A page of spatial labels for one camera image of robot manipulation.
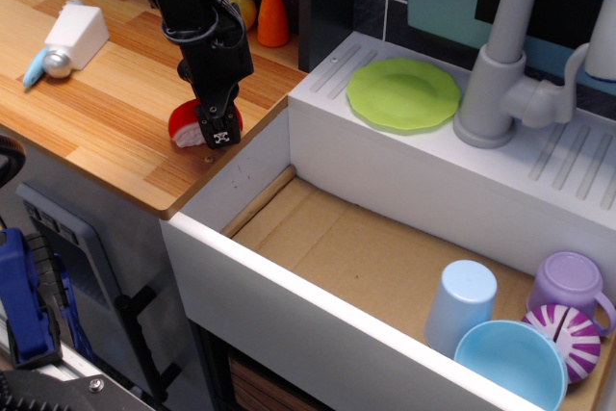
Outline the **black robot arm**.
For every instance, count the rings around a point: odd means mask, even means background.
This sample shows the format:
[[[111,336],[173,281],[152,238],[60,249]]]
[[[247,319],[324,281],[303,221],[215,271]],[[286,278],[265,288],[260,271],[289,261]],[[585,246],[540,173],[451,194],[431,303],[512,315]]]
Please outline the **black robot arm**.
[[[254,71],[239,8],[227,0],[149,1],[161,13],[164,36],[181,50],[177,72],[192,87],[204,141],[212,149],[238,143],[235,98]]]

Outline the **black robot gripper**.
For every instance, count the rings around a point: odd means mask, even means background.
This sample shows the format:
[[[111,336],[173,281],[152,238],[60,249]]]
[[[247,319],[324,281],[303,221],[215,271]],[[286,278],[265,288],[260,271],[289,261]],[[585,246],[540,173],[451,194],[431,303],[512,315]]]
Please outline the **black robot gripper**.
[[[201,105],[200,132],[210,149],[241,140],[235,105],[240,81],[253,72],[247,32],[239,10],[226,0],[160,0],[162,30],[181,49],[186,80]]]

